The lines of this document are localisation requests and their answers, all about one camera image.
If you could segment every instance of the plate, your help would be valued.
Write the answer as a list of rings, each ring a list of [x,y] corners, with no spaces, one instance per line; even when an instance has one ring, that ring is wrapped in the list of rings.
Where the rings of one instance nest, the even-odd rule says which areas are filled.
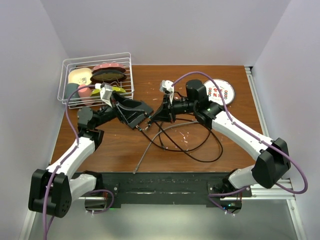
[[[235,99],[235,94],[236,94],[234,88],[227,81],[224,81],[221,79],[213,79],[213,80],[219,86],[223,94],[225,104],[226,105],[231,104]],[[223,102],[221,100],[218,89],[216,88],[214,83],[209,80],[209,81],[206,81],[204,85],[206,88],[206,93],[209,96],[209,100],[222,106]]]

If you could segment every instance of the black cable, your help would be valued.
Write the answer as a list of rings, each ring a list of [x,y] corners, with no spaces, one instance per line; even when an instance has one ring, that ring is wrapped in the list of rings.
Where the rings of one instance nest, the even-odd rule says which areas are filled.
[[[233,214],[235,211],[240,210],[241,208],[234,209],[231,213]]]
[[[165,150],[168,150],[168,149],[165,148],[165,145],[164,145],[164,143],[162,142],[160,135],[161,135],[161,134],[159,134],[158,137],[159,137],[159,142],[160,142],[160,144],[161,144],[161,147],[162,147],[163,149],[165,149]]]
[[[221,142],[219,141],[219,139],[217,138],[217,136],[210,130],[211,134],[213,135],[213,137],[214,137],[214,138],[216,139],[216,141],[218,142],[218,144],[219,144],[219,146],[220,146],[220,148],[221,148],[221,152],[220,152],[219,156],[218,156],[217,158],[215,158],[214,160],[211,160],[211,161],[202,161],[202,160],[199,160],[199,159],[191,156],[191,155],[190,155],[189,153],[187,153],[185,150],[183,150],[183,149],[166,133],[166,131],[162,128],[162,126],[160,126],[156,121],[155,121],[154,123],[155,123],[155,124],[159,127],[159,129],[166,135],[166,137],[167,137],[174,145],[176,145],[176,147],[177,147],[178,149],[181,150],[181,152],[183,152],[183,153],[186,154],[189,158],[192,158],[193,160],[195,160],[195,161],[197,161],[197,162],[200,162],[200,163],[213,163],[213,162],[217,161],[217,160],[222,156],[222,154],[224,153],[224,147],[222,146]],[[145,132],[142,131],[141,128],[138,128],[138,129],[139,129],[139,131],[140,131],[152,144],[154,144],[155,146],[157,146],[157,147],[160,148],[160,149],[163,149],[161,146],[159,146],[159,145],[156,144],[154,141],[152,141],[152,140],[150,139],[150,137],[149,137]]]
[[[181,120],[181,121],[187,121],[187,122],[193,122],[193,120],[190,120],[190,119],[184,119],[184,118],[176,118],[176,120]],[[204,139],[204,141],[202,142],[202,143],[200,143],[198,146],[196,146],[196,147],[194,147],[194,148],[192,148],[192,149],[188,149],[188,150],[184,150],[185,152],[192,152],[192,151],[194,151],[194,150],[196,150],[196,149],[198,149],[198,148],[200,148],[203,144],[205,144],[206,143],[206,141],[208,140],[208,138],[210,137],[210,133],[211,134],[213,134],[213,136],[215,135],[210,129],[208,129],[208,135],[206,136],[206,138]],[[161,134],[159,134],[158,135],[158,137],[159,137],[159,141],[160,141],[160,144],[161,144],[161,146],[162,146],[162,149],[163,150],[166,150],[166,151],[169,151],[169,152],[177,152],[177,153],[183,153],[183,151],[181,151],[181,150],[175,150],[175,149],[168,149],[168,148],[165,148],[165,145],[163,144],[163,142],[162,142],[162,139],[161,139],[161,136],[160,136]]]

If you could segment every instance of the wire basket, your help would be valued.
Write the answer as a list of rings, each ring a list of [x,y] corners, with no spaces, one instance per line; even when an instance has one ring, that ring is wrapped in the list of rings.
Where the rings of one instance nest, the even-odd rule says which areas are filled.
[[[105,63],[118,63],[125,67],[126,71],[124,74],[126,75],[126,79],[120,82],[118,80],[114,80],[108,84],[123,88],[126,93],[121,93],[121,95],[126,98],[133,99],[135,88],[132,77],[131,54],[129,52],[65,59],[62,63],[57,99],[63,104],[67,103],[66,88],[68,84],[68,75],[71,71],[83,67],[94,67],[96,65]],[[68,106],[70,109],[75,109],[81,108],[84,104],[91,104],[90,106],[99,106],[104,105],[105,103],[101,101],[100,96],[98,95],[73,98],[72,101],[68,103]]]

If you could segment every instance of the wooden table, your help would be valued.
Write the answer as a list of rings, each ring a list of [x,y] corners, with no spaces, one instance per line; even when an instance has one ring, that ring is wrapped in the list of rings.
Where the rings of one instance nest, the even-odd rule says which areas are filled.
[[[134,99],[143,100],[154,111],[162,102],[163,94],[159,91],[162,80],[174,81],[191,71],[201,71],[214,79],[229,82],[235,90],[234,102],[229,106],[230,112],[244,124],[261,133],[256,107],[251,94],[245,68],[243,66],[209,66],[209,65],[134,65],[132,66],[134,81]],[[200,79],[207,81],[202,75],[186,77],[175,90],[186,95],[185,84],[188,80]],[[70,119],[77,124],[77,109],[69,110]],[[192,119],[192,116],[181,115],[181,118]],[[78,169],[79,172],[89,170],[95,172],[132,172],[144,153],[149,141],[138,131],[114,119],[98,127],[104,131],[100,147],[89,156]],[[158,132],[156,125],[147,131],[150,137]],[[199,124],[174,128],[169,135],[185,149],[191,149],[203,141],[208,131]],[[235,168],[244,168],[254,164],[254,160],[241,147],[226,136],[215,132],[220,139],[224,152],[222,157],[213,163],[200,163],[192,160],[182,152],[165,151],[152,145],[139,168],[139,172],[230,172]],[[74,142],[75,136],[66,118],[57,138],[52,161],[56,161]],[[163,135],[165,146],[177,149]],[[220,148],[211,136],[208,141],[192,155],[198,159],[209,161],[219,155]]]

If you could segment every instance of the purple cable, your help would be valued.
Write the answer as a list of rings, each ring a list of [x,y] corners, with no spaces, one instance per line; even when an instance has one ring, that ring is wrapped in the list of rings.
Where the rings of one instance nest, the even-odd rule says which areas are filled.
[[[56,166],[56,168],[54,169],[54,171],[52,172],[50,178],[49,178],[49,181],[48,181],[48,184],[46,186],[46,190],[45,190],[45,194],[44,194],[44,200],[43,200],[43,208],[42,208],[42,224],[43,224],[43,239],[44,240],[47,240],[47,234],[48,234],[48,230],[49,230],[49,227],[52,223],[52,221],[54,220],[54,217],[52,217],[50,219],[50,222],[49,222],[49,227],[47,227],[47,205],[48,205],[48,196],[49,196],[49,191],[50,191],[50,187],[51,187],[51,184],[54,180],[54,177],[58,171],[58,169],[60,168],[61,164],[63,164],[70,156],[71,154],[73,154],[76,149],[78,148],[79,146],[79,137],[78,137],[78,134],[77,134],[77,131],[75,129],[75,127],[72,125],[72,122],[69,118],[69,114],[68,114],[68,104],[69,104],[69,101],[71,99],[71,97],[76,93],[78,92],[79,90],[81,89],[84,89],[84,88],[91,88],[91,87],[94,87],[95,85],[88,85],[88,86],[82,86],[82,87],[79,87],[77,90],[75,90],[66,100],[66,103],[65,103],[65,116],[66,116],[66,119],[72,129],[72,131],[74,132],[74,135],[75,135],[75,139],[76,139],[76,146],[61,160],[61,163],[60,165]]]
[[[101,211],[91,211],[89,210],[88,212],[92,213],[92,214],[102,214],[104,212],[106,212],[109,208],[111,208],[112,204],[114,204],[114,200],[115,200],[115,196],[114,194],[109,191],[109,190],[106,190],[106,189],[100,189],[100,190],[93,190],[93,191],[90,191],[89,194],[95,194],[95,193],[101,193],[101,192],[105,192],[105,193],[108,193],[111,195],[111,203],[109,204],[108,207],[104,208],[103,210]]]
[[[233,194],[238,194],[242,191],[244,191],[247,187],[244,186],[243,188],[240,188],[236,191],[232,191],[232,192],[228,192],[228,193],[213,193],[213,194],[209,194],[208,197],[209,197],[209,200],[214,204],[216,205],[218,208],[220,208],[222,211],[225,211],[226,213],[228,214],[233,214],[232,212],[224,209],[220,204],[218,204],[215,200],[213,200],[212,198],[216,198],[216,197],[225,197],[225,196],[230,196],[230,195],[233,195]]]
[[[298,166],[298,163],[293,160],[290,156],[288,156],[287,154],[285,154],[283,151],[277,149],[276,147],[266,143],[265,141],[261,140],[259,137],[257,137],[256,135],[254,135],[253,133],[249,132],[248,130],[244,129],[242,126],[240,126],[239,124],[237,124],[235,121],[233,121],[230,113],[229,113],[229,110],[227,108],[227,105],[226,105],[226,102],[223,98],[223,95],[222,95],[222,92],[219,88],[219,86],[215,83],[215,81],[208,75],[208,74],[205,74],[201,71],[191,71],[181,77],[179,77],[173,84],[172,84],[172,87],[174,85],[176,85],[178,82],[180,82],[183,78],[189,76],[189,75],[192,75],[192,74],[200,74],[200,75],[203,75],[205,76],[206,78],[208,78],[211,82],[213,82],[214,86],[216,87],[216,89],[218,90],[219,94],[220,94],[220,97],[221,97],[221,100],[222,100],[222,103],[223,103],[223,107],[224,107],[224,111],[226,113],[226,115],[228,116],[228,118],[230,119],[230,121],[235,125],[237,126],[239,129],[241,129],[242,131],[244,131],[245,133],[249,134],[251,137],[255,138],[256,140],[258,140],[259,142],[261,142],[262,144],[266,145],[268,148],[271,148],[272,150],[276,151],[277,153],[281,154],[283,157],[285,157],[286,159],[288,159],[295,167],[296,169],[299,171],[299,173],[301,174],[301,177],[303,179],[303,183],[304,183],[304,188],[300,191],[294,191],[292,189],[289,189],[287,187],[284,187],[282,186],[281,184],[279,183],[276,183],[277,186],[279,186],[280,188],[288,191],[289,193],[292,193],[292,194],[303,194],[305,193],[307,190],[308,190],[308,180],[307,180],[307,177],[306,175],[304,174],[304,172],[302,171],[302,169],[300,168],[300,166]]]

